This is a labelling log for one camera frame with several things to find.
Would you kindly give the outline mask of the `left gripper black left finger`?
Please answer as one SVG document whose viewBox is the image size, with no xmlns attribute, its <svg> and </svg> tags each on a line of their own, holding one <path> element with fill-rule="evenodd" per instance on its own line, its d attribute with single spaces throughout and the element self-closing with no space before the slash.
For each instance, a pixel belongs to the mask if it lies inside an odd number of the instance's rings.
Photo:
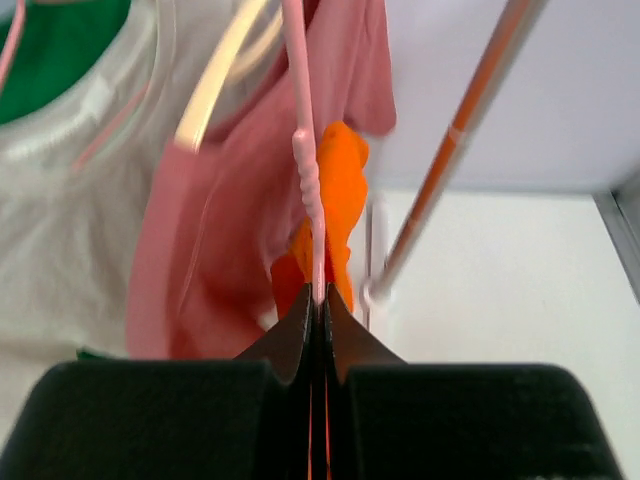
<svg viewBox="0 0 640 480">
<path fill-rule="evenodd" d="M 32 389 L 5 479 L 304 479 L 314 305 L 231 360 L 82 359 Z"/>
</svg>

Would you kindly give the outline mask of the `beige wooden hanger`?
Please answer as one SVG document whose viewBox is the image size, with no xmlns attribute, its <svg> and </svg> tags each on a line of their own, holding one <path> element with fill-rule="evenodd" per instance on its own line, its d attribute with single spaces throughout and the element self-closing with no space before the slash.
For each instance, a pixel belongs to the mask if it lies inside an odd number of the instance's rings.
<svg viewBox="0 0 640 480">
<path fill-rule="evenodd" d="M 262 58 L 278 42 L 283 26 L 283 10 L 279 5 L 266 27 L 247 47 L 251 33 L 267 0 L 244 1 L 223 33 L 177 126 L 174 143 L 197 152 L 208 127 L 221 91 L 226 83 L 235 84 L 255 69 Z"/>
</svg>

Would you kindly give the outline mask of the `pink t shirt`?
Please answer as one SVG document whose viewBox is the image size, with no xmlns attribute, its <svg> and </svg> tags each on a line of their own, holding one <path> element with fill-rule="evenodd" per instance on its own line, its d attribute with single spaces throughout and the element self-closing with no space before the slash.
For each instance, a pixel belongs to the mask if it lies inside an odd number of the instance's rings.
<svg viewBox="0 0 640 480">
<path fill-rule="evenodd" d="M 305 20 L 316 132 L 342 121 L 390 133 L 384 3 L 309 1 Z M 261 65 L 250 92 L 197 153 L 169 146 L 155 172 L 128 289 L 132 358 L 232 358 L 262 334 L 260 318 L 273 306 L 270 267 L 305 216 L 285 55 Z"/>
</svg>

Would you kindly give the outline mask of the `orange t shirt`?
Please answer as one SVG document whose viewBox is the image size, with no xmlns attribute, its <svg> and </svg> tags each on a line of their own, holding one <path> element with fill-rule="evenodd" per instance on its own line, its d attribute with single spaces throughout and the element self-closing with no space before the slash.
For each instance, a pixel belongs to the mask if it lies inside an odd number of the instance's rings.
<svg viewBox="0 0 640 480">
<path fill-rule="evenodd" d="M 364 175 L 368 157 L 366 141 L 343 122 L 329 125 L 317 148 L 325 213 L 325 280 L 336 286 L 349 310 L 354 309 L 354 295 L 348 273 L 348 241 L 368 194 Z M 278 318 L 283 319 L 303 284 L 312 281 L 312 233 L 308 220 L 297 230 L 287 253 L 272 264 L 271 276 Z"/>
</svg>

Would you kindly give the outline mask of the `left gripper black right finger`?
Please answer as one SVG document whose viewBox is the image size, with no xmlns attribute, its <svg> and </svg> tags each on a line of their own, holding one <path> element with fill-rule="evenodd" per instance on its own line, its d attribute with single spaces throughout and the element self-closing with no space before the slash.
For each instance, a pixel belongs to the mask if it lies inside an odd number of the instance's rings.
<svg viewBox="0 0 640 480">
<path fill-rule="evenodd" d="M 582 385 L 550 364 L 409 363 L 334 286 L 324 306 L 336 479 L 618 479 Z"/>
</svg>

